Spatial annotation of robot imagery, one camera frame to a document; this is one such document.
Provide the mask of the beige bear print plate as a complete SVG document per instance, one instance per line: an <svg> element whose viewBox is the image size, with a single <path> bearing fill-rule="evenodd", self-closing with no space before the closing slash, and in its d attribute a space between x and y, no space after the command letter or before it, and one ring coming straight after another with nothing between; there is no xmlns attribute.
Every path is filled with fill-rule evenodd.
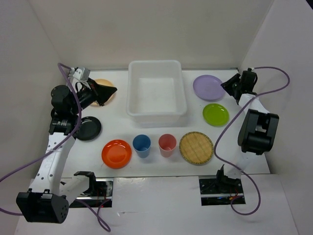
<svg viewBox="0 0 313 235"><path fill-rule="evenodd" d="M114 84L106 79L95 79L95 82L98 85L104 85L104 86L110 86L110 87L114 87ZM106 102L105 105L108 105L113 98L115 97L115 94L113 94ZM99 107L100 105L95 101L91 104L91 107Z"/></svg>

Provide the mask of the lilac plastic plate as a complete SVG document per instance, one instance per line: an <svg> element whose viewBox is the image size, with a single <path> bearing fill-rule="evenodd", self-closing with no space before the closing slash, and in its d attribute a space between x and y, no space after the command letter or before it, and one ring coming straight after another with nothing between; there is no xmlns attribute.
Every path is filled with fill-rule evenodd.
<svg viewBox="0 0 313 235"><path fill-rule="evenodd" d="M223 98L225 90L221 87L222 81L212 75L198 76L193 82L196 96L203 100L212 101Z"/></svg>

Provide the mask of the lime green plate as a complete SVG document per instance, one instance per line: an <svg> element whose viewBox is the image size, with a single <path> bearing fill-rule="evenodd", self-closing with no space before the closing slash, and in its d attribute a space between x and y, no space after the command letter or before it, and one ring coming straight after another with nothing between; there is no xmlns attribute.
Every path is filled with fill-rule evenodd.
<svg viewBox="0 0 313 235"><path fill-rule="evenodd" d="M221 104L211 103L206 105L202 111L203 119L209 125L220 127L224 126L229 121L229 112Z"/></svg>

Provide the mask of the black plastic plate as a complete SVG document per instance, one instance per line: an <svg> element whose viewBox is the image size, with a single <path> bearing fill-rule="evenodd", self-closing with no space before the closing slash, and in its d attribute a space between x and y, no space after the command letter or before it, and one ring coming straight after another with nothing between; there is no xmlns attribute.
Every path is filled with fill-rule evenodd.
<svg viewBox="0 0 313 235"><path fill-rule="evenodd" d="M102 125L96 117L84 117L77 131L76 138L81 141L92 141L101 133Z"/></svg>

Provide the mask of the blue plastic cup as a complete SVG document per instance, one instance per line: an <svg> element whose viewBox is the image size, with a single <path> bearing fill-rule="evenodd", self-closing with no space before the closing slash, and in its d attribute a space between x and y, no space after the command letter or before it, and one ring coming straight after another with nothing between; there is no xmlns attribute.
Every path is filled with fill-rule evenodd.
<svg viewBox="0 0 313 235"><path fill-rule="evenodd" d="M150 154L151 140L144 134L137 135L133 139L133 147L140 158L147 158Z"/></svg>

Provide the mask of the pink plastic cup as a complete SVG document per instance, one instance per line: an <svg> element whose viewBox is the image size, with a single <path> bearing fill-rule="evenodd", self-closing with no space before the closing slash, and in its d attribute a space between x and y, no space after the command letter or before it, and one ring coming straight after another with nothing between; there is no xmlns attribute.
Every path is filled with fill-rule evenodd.
<svg viewBox="0 0 313 235"><path fill-rule="evenodd" d="M177 140L171 134L164 134L159 138L158 145L161 155L168 158L172 156L177 145Z"/></svg>

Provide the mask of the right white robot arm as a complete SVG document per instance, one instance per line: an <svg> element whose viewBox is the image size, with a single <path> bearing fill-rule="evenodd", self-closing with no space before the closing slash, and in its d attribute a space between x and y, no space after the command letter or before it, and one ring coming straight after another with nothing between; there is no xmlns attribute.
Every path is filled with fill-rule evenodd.
<svg viewBox="0 0 313 235"><path fill-rule="evenodd" d="M253 88L258 76L251 68L236 74L221 87L244 108L245 119L238 134L237 143L240 147L236 156L235 166L224 172L222 166L216 174L215 189L226 192L239 184L242 171L258 156L269 152L274 143L279 116L265 109L257 98Z"/></svg>

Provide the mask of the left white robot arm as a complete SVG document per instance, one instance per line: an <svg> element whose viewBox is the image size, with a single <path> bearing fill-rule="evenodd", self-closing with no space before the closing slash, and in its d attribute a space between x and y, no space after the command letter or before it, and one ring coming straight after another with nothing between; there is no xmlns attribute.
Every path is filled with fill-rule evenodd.
<svg viewBox="0 0 313 235"><path fill-rule="evenodd" d="M90 196L97 192L98 184L93 172L78 171L64 185L61 184L61 176L76 141L82 109L93 102L103 106L116 91L116 87L99 85L90 78L79 91L66 85L52 89L47 156L27 192L18 193L16 198L27 222L61 224L67 217L70 204L79 194Z"/></svg>

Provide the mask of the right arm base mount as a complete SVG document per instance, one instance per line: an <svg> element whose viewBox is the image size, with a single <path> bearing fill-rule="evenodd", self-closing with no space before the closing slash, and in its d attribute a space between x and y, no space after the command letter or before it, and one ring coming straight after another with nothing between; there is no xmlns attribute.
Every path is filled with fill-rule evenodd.
<svg viewBox="0 0 313 235"><path fill-rule="evenodd" d="M234 199L234 205L246 203L241 181L236 186L226 186L219 188L214 178L199 178L201 205L220 206L230 205Z"/></svg>

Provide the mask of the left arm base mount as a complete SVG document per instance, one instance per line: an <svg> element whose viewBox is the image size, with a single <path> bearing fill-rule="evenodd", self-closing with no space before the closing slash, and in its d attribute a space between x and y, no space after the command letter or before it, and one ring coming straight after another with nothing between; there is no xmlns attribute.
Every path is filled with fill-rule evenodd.
<svg viewBox="0 0 313 235"><path fill-rule="evenodd" d="M76 200L71 203L70 208L86 208L86 203L91 208L98 207L111 208L113 194L113 178L97 178L96 186L93 192L81 193Z"/></svg>

